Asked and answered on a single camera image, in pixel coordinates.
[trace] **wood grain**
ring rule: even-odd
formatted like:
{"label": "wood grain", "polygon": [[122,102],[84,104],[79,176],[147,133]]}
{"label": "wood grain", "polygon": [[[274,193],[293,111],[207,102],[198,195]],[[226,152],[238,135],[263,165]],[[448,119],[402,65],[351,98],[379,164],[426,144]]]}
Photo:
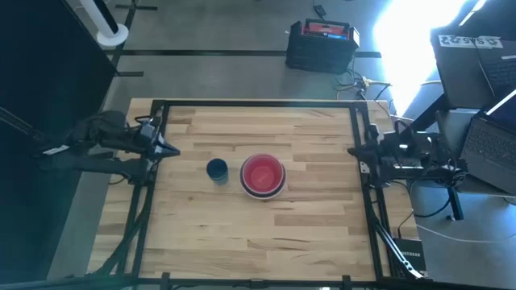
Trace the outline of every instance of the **wood grain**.
{"label": "wood grain", "polygon": [[[148,114],[150,105],[133,100],[127,118]],[[380,108],[386,103],[368,106],[371,122],[391,130]],[[353,146],[348,109],[192,106],[170,114],[166,138],[181,156],[160,165],[141,276],[374,280],[357,163],[346,152]],[[238,182],[242,163],[259,152],[274,154],[287,170],[286,189],[271,201],[248,197]],[[206,175],[212,158],[228,163],[223,186]],[[110,186],[89,271],[122,239],[131,192],[127,184]],[[395,231],[410,200],[399,185],[385,195]],[[402,233],[417,238],[413,218]],[[385,252],[382,266],[387,274]]]}

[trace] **sticker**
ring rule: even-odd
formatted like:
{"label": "sticker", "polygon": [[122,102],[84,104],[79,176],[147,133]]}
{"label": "sticker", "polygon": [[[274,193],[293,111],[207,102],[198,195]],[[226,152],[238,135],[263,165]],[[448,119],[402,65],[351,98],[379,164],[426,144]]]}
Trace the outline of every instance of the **sticker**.
{"label": "sticker", "polygon": [[445,48],[503,48],[500,38],[496,36],[472,38],[455,35],[439,35],[439,42],[441,46]]}
{"label": "sticker", "polygon": [[68,146],[66,146],[66,145],[61,145],[61,146],[59,146],[59,147],[55,147],[55,148],[52,148],[52,149],[48,149],[48,150],[46,150],[45,152],[43,152],[43,154],[45,154],[45,155],[54,155],[54,154],[56,154],[56,153],[59,153],[59,152],[62,152],[62,151],[64,151],[64,150],[66,150],[66,149],[68,149],[68,148],[69,148],[69,147],[68,147]]}
{"label": "sticker", "polygon": [[328,37],[333,39],[346,39],[345,35],[328,35]]}

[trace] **sunlight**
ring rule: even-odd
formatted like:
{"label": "sunlight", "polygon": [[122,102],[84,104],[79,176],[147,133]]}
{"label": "sunlight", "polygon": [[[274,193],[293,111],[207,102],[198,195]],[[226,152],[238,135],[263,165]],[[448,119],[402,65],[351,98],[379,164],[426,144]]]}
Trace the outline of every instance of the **sunlight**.
{"label": "sunlight", "polygon": [[435,67],[431,28],[449,24],[466,0],[393,0],[374,27],[386,81],[403,115]]}

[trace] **red bowl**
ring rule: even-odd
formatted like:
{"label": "red bowl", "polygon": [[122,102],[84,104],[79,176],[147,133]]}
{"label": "red bowl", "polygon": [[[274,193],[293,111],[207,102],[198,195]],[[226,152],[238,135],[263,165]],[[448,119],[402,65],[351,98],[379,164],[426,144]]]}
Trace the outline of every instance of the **red bowl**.
{"label": "red bowl", "polygon": [[255,194],[274,192],[285,178],[280,160],[269,154],[253,155],[242,166],[243,182]]}

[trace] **concrete floor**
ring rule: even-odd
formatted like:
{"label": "concrete floor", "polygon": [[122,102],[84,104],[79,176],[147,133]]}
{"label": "concrete floor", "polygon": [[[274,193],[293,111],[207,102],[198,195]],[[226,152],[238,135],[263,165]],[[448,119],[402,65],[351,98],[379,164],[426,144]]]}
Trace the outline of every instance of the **concrete floor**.
{"label": "concrete floor", "polygon": [[[380,51],[382,59],[357,59],[356,71],[367,78],[384,81],[397,80],[397,73],[406,76],[403,90],[395,85],[382,99],[391,94],[397,107],[408,108],[404,115],[417,117],[442,92],[440,85],[419,90],[418,83],[438,80],[435,62],[428,60],[427,47],[416,44],[400,45],[399,53],[390,51],[382,40],[377,24],[386,25],[398,6],[408,11],[399,15],[401,23],[391,22],[393,31],[407,27],[410,37],[425,43],[427,27],[419,22],[437,17],[431,7],[437,6],[444,14],[453,14],[457,1],[414,0],[317,0],[327,11],[327,19],[350,22],[361,34],[361,51]],[[77,0],[69,0],[72,7]],[[115,10],[108,3],[117,21],[124,22],[127,11]],[[126,49],[267,49],[286,48],[289,26],[306,18],[316,18],[311,0],[141,0],[143,5],[156,5],[157,12],[138,11],[131,28]],[[91,21],[82,9],[77,15],[92,32]],[[423,35],[414,36],[414,29]],[[114,80],[106,99],[107,108],[127,110],[132,97],[247,97],[247,98],[321,98],[335,99],[334,76],[303,72],[285,67],[283,57],[224,57],[224,56],[124,56],[119,71],[144,71],[144,77],[125,77]],[[431,64],[426,71],[415,70]],[[368,98],[373,98],[381,87],[372,87]],[[342,99],[353,99],[351,93],[341,93]],[[106,176],[84,174],[69,220],[64,229],[49,278],[69,274],[84,274],[94,242],[102,204],[106,193]],[[412,200],[414,211],[430,213],[447,199],[444,189],[415,186]],[[418,219],[419,225],[465,239],[504,239],[516,233],[516,207],[500,197],[460,194],[465,220],[445,220],[451,209],[428,219]],[[466,243],[441,238],[419,230],[427,258],[427,268],[434,280],[458,284],[473,284],[499,288],[516,288],[516,242]]]}

